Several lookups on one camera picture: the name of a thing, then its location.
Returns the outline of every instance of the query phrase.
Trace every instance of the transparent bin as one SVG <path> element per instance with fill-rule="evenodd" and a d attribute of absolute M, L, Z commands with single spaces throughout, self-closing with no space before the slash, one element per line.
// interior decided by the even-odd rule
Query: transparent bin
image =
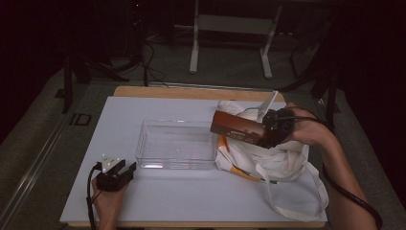
<path fill-rule="evenodd" d="M 210 122 L 144 120 L 136 158 L 142 168 L 211 170 L 217 135 Z"/>

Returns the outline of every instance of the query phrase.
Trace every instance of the white strap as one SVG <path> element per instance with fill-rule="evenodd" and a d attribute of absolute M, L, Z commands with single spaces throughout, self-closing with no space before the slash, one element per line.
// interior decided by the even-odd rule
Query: white strap
<path fill-rule="evenodd" d="M 310 164 L 309 162 L 307 162 L 305 164 L 306 168 L 309 170 L 309 172 L 311 173 L 313 180 L 314 180 L 314 184 L 317 187 L 317 191 L 319 192 L 319 197 L 320 197 L 320 212 L 318 214 L 316 214 L 315 216 L 309 215 L 309 214 L 304 214 L 304 213 L 300 213 L 300 212 L 296 212 L 296 211 L 292 211 L 292 210 L 288 210 L 285 208 L 282 208 L 280 206 L 275 205 L 273 198 L 272 198 L 272 190 L 271 190 L 271 183 L 269 180 L 269 176 L 267 175 L 266 169 L 264 169 L 261 165 L 257 164 L 256 165 L 256 170 L 257 172 L 262 175 L 262 177 L 265 179 L 265 182 L 267 184 L 268 187 L 268 193 L 269 193 L 269 202 L 271 204 L 271 207 L 279 214 L 281 214 L 282 216 L 289 218 L 289 219 L 296 219 L 296 220 L 300 220 L 300 221 L 313 221 L 313 220 L 317 220 L 320 219 L 323 216 L 323 213 L 325 211 L 325 209 L 328 206 L 328 195 L 327 195 L 327 190 L 325 185 L 323 184 L 322 180 L 319 178 L 319 171 L 314 168 L 314 166 L 312 164 Z"/>

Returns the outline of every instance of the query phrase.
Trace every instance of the dark background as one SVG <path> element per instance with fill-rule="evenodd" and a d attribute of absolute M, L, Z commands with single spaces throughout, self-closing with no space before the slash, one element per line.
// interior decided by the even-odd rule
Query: dark background
<path fill-rule="evenodd" d="M 170 1 L 165 4 L 166 1 L 162 1 L 162 4 L 159 2 L 149 1 L 151 22 L 159 24 L 159 18 L 170 9 L 173 11 L 170 23 L 192 23 L 192 1 L 173 1 L 169 7 Z M 208 1 L 206 9 L 215 10 L 218 7 L 216 2 Z M 406 109 L 403 94 L 400 94 L 403 91 L 403 78 L 406 77 L 406 3 L 395 0 L 351 3 L 357 6 L 338 13 L 324 45 L 339 66 L 339 88 L 345 91 L 350 107 L 371 141 L 403 206 L 406 206 L 406 186 L 402 182 L 406 175 L 406 141 L 403 140 Z M 246 13 L 261 13 L 256 2 L 250 1 L 250 4 L 255 10 Z M 92 16 L 91 1 L 7 0 L 2 1 L 0 9 L 1 142 L 48 78 L 62 67 L 61 28 L 82 25 L 79 37 L 92 41 L 84 42 L 82 48 L 88 49 L 94 58 L 108 58 L 106 54 L 111 51 L 98 49 L 105 47 L 105 41 L 98 38 L 99 22 Z M 295 16 L 289 13 L 292 11 L 282 15 L 278 30 L 289 31 L 292 27 L 291 21 L 284 19 Z"/>

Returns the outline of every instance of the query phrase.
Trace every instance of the gray carpet floor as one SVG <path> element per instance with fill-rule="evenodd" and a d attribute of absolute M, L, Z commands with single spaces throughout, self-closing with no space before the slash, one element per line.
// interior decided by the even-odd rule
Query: gray carpet floor
<path fill-rule="evenodd" d="M 171 44 L 150 41 L 154 48 L 154 56 L 150 63 L 150 84 L 173 87 L 181 83 L 189 86 L 254 90 L 271 90 L 285 86 L 295 80 L 288 60 L 294 42 L 283 36 L 273 42 L 270 63 L 275 77 L 266 80 L 260 65 L 258 44 L 246 47 L 234 44 L 221 46 L 210 41 L 202 41 L 198 71 L 191 75 L 189 62 L 192 44 L 187 34 Z M 299 55 L 297 58 L 300 59 L 305 55 L 309 54 Z M 146 47 L 146 59 L 151 56 L 152 50 Z M 75 83 L 75 103 L 67 114 L 62 114 L 63 100 L 54 97 L 56 91 L 63 87 L 62 72 L 50 78 L 24 118 L 0 147 L 0 162 L 7 162 L 0 168 L 2 210 L 12 199 L 20 179 L 24 177 L 24 173 L 36 157 L 44 151 L 49 153 L 39 177 L 31 187 L 31 192 L 16 208 L 8 229 L 74 229 L 60 223 L 59 218 L 105 100 L 113 95 L 115 88 L 122 83 L 104 77 L 96 77 L 89 85 Z M 143 69 L 140 67 L 121 74 L 131 79 L 127 84 L 143 83 Z M 285 93 L 284 96 L 287 101 L 323 116 L 325 107 L 312 99 L 308 93 L 312 85 L 313 82 L 309 82 L 295 91 Z M 70 124 L 69 121 L 75 113 L 91 115 L 90 124 L 88 126 Z M 334 124 L 337 137 L 361 186 L 371 205 L 384 220 L 383 229 L 405 229 L 406 212 L 376 159 L 368 138 L 347 104 L 344 92 L 340 90 L 336 99 Z M 55 141 L 50 145 L 52 136 L 55 137 Z M 321 155 L 316 149 L 311 149 L 309 160 L 318 169 L 321 168 Z"/>

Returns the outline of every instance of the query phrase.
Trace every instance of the metal leg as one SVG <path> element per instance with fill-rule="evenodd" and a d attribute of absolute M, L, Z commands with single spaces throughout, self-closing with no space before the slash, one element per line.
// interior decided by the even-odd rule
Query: metal leg
<path fill-rule="evenodd" d="M 260 58 L 262 60 L 263 73 L 265 74 L 266 79 L 272 78 L 271 67 L 269 65 L 269 59 L 268 59 L 268 51 L 269 51 L 269 47 L 271 46 L 272 39 L 275 36 L 275 31 L 277 29 L 278 21 L 281 16 L 281 11 L 282 11 L 282 6 L 278 6 L 277 11 L 275 13 L 275 17 L 269 28 L 268 39 L 266 41 L 266 44 L 264 47 L 259 49 Z"/>
<path fill-rule="evenodd" d="M 195 74 L 197 72 L 197 60 L 199 57 L 198 33 L 199 33 L 199 1 L 195 0 L 194 1 L 193 47 L 192 47 L 191 67 L 189 69 L 191 74 Z"/>

